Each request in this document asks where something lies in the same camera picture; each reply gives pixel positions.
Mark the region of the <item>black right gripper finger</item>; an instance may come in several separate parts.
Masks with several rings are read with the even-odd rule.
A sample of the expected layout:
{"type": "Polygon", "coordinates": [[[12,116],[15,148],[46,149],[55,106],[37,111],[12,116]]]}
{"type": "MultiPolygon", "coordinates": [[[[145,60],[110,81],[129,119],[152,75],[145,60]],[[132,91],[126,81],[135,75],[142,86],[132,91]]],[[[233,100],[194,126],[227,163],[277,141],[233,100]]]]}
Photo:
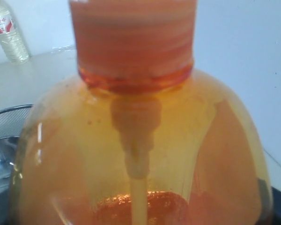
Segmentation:
{"type": "Polygon", "coordinates": [[[269,186],[265,180],[258,179],[261,213],[258,225],[281,225],[281,191],[269,186]]]}

